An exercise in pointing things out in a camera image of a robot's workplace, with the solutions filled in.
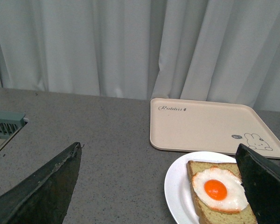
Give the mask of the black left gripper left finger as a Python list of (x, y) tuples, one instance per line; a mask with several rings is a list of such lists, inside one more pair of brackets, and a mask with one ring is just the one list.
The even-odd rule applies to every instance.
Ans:
[(75, 142), (0, 196), (0, 224), (61, 224), (77, 183), (82, 147)]

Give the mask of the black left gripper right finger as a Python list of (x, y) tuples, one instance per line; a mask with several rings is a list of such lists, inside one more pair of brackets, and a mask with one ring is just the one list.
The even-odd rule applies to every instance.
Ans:
[(235, 158), (257, 222), (280, 224), (280, 166), (244, 144), (239, 144)]

